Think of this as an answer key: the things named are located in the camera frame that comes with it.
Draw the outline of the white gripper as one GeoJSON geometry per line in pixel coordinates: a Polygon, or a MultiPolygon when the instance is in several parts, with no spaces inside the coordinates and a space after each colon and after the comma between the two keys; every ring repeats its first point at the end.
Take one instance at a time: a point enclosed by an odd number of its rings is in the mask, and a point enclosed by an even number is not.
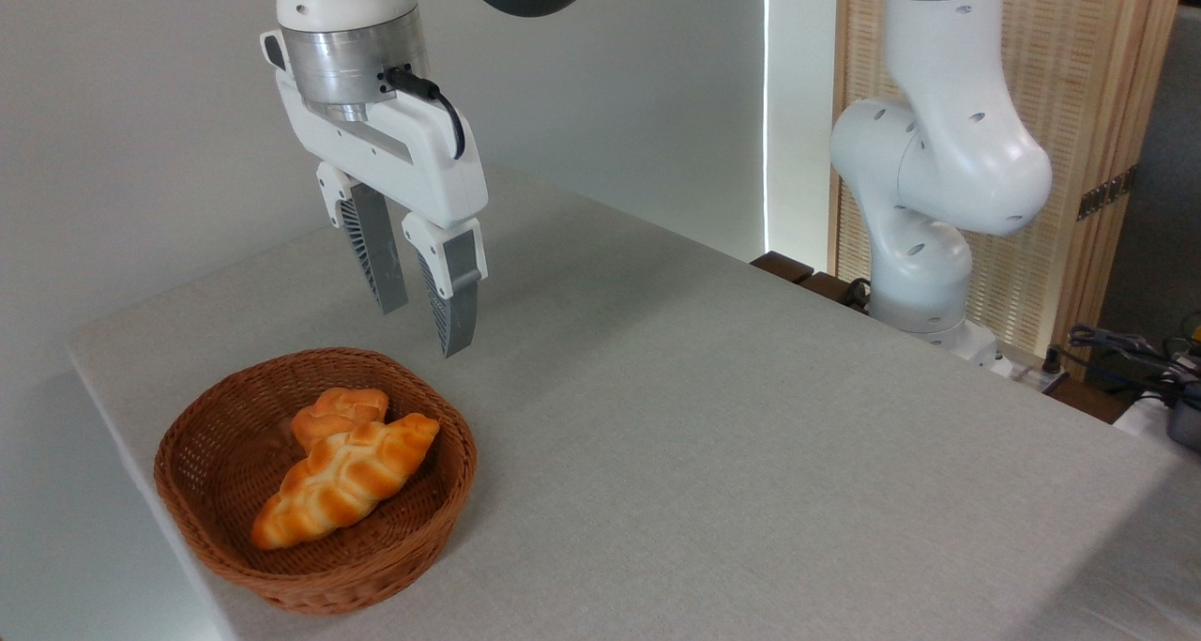
{"type": "Polygon", "coordinates": [[[381,312],[408,302],[387,197],[412,210],[404,238],[418,253],[443,357],[464,351],[488,278],[473,218],[488,204],[486,182],[466,120],[388,84],[390,68],[418,58],[410,32],[271,30],[259,42],[297,139],[322,161],[327,217],[349,238],[381,312]]]}

